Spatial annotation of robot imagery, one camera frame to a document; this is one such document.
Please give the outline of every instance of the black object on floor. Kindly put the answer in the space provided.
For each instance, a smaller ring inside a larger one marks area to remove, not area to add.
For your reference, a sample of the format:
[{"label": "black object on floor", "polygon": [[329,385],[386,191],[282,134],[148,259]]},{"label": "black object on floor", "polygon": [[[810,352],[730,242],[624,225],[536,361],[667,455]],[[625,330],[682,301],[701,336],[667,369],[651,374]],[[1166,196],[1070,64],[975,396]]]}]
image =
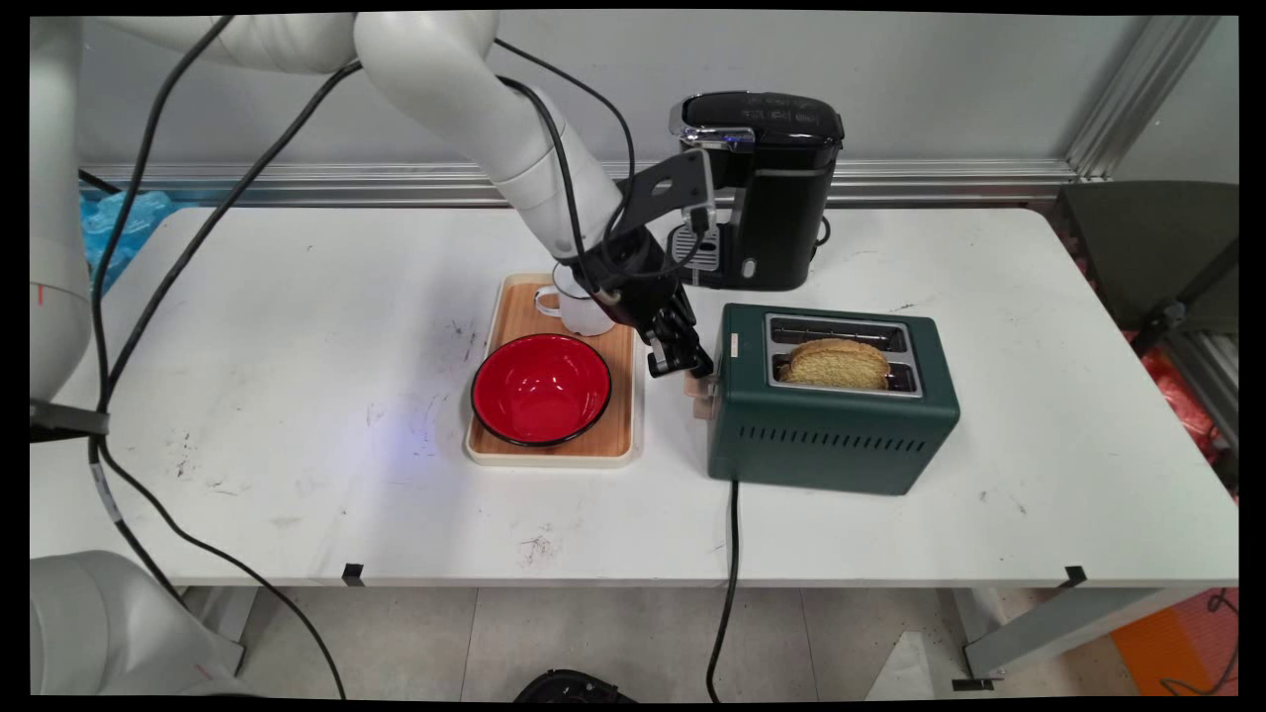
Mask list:
[{"label": "black object on floor", "polygon": [[619,689],[603,680],[577,673],[576,670],[549,670],[539,678],[528,683],[514,702],[541,703],[541,702],[592,702],[599,704],[636,704],[636,699],[629,699],[619,693]]}]

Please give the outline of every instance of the toaster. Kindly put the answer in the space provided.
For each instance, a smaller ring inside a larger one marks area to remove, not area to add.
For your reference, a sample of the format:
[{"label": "toaster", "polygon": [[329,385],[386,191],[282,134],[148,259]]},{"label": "toaster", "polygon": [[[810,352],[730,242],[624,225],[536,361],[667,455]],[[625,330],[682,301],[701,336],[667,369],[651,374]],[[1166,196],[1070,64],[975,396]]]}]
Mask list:
[{"label": "toaster", "polygon": [[[879,348],[886,390],[781,383],[796,346],[847,338]],[[708,475],[905,494],[958,422],[932,319],[727,304],[708,424]]]}]

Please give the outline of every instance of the white table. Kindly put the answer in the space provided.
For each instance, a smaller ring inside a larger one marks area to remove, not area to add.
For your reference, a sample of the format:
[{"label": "white table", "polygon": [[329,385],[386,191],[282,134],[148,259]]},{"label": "white table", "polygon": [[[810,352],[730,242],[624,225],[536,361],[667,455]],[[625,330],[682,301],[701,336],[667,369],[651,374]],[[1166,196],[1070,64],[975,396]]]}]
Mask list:
[{"label": "white table", "polygon": [[[111,351],[208,213],[168,218],[106,296]],[[704,343],[725,302],[931,317],[962,418],[905,497],[743,485],[743,585],[1052,588],[1081,566],[1076,592],[1142,592],[1101,626],[1237,584],[1237,507],[1043,218],[828,217],[805,286],[689,289]],[[728,486],[705,475],[680,376],[647,379],[627,467],[490,469],[462,451],[498,285],[548,265],[511,210],[235,209],[133,357],[111,450],[187,531],[277,584],[344,585],[347,564],[366,585],[722,582]],[[90,352],[58,400],[95,395]],[[132,556],[81,441],[30,457],[30,556]],[[173,583],[251,583],[113,481]]]}]

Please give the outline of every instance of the bowl rim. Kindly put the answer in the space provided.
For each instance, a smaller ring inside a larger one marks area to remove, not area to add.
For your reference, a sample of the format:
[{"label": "bowl rim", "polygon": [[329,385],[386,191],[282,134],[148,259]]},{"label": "bowl rim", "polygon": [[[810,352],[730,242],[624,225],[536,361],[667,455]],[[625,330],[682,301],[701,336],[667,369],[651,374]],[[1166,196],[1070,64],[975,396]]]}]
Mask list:
[{"label": "bowl rim", "polygon": [[[570,340],[570,341],[575,341],[576,343],[579,343],[579,345],[584,346],[585,348],[589,348],[590,351],[592,351],[594,356],[598,356],[598,361],[603,365],[603,370],[606,371],[606,398],[603,400],[603,407],[598,409],[598,413],[587,423],[585,423],[584,426],[581,426],[580,429],[577,429],[577,431],[575,431],[575,432],[572,432],[570,435],[566,435],[563,437],[555,438],[555,440],[542,440],[542,441],[515,440],[515,438],[513,438],[513,437],[510,437],[510,436],[508,436],[505,433],[499,432],[492,426],[487,424],[487,421],[484,419],[484,416],[480,416],[479,407],[475,405],[475,386],[479,385],[479,376],[480,376],[480,374],[484,372],[484,366],[486,366],[487,362],[492,360],[492,356],[495,356],[498,351],[500,351],[500,350],[505,348],[506,346],[510,346],[511,343],[515,343],[518,341],[523,341],[525,338],[539,338],[542,336],[551,336],[551,337],[558,337],[558,338],[566,338],[566,340]],[[614,390],[615,390],[615,386],[611,383],[611,366],[606,362],[606,359],[603,359],[603,355],[599,353],[596,348],[594,348],[589,343],[585,343],[584,341],[581,341],[581,340],[579,340],[579,338],[576,338],[576,337],[573,337],[571,334],[553,333],[553,332],[541,332],[541,333],[524,334],[524,336],[520,336],[518,338],[511,338],[510,341],[506,341],[501,346],[498,346],[496,348],[492,350],[491,353],[489,353],[487,356],[485,356],[484,361],[479,365],[479,369],[475,370],[475,378],[471,379],[470,402],[471,402],[471,412],[475,413],[475,419],[479,421],[479,423],[481,426],[484,426],[484,429],[486,429],[487,432],[492,433],[499,440],[509,442],[510,445],[518,445],[520,447],[553,447],[556,445],[562,445],[562,443],[568,442],[571,440],[576,440],[577,437],[580,437],[580,436],[585,435],[586,432],[589,432],[589,429],[592,428],[594,424],[598,423],[598,421],[603,419],[603,416],[606,413],[606,407],[610,405],[610,403],[611,403],[611,391],[614,391]]]}]

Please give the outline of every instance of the blue plastic bag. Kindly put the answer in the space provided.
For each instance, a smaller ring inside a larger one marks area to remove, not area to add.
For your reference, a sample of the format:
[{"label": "blue plastic bag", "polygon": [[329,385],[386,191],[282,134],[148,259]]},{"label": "blue plastic bag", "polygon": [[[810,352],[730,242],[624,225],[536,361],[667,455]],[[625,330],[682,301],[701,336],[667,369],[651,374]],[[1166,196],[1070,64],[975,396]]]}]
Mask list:
[{"label": "blue plastic bag", "polygon": [[[96,204],[85,200],[80,195],[80,227],[84,232],[84,252],[87,256],[87,264],[92,269],[94,280],[101,262],[101,253],[105,252],[105,245],[110,241],[114,223],[119,218],[119,210],[123,207],[123,193],[115,193],[114,195],[103,198]],[[135,200],[132,201],[132,210],[128,213],[128,223],[123,228],[123,234],[119,236],[119,245],[114,248],[110,266],[105,270],[105,283],[103,284],[101,294],[110,291],[110,285],[119,279],[119,275],[132,262],[132,258],[144,247],[146,241],[149,239],[149,236],[153,234],[158,224],[167,215],[181,208],[185,208],[185,205],[172,203],[171,198],[161,190],[151,190],[149,193],[137,195]]]}]

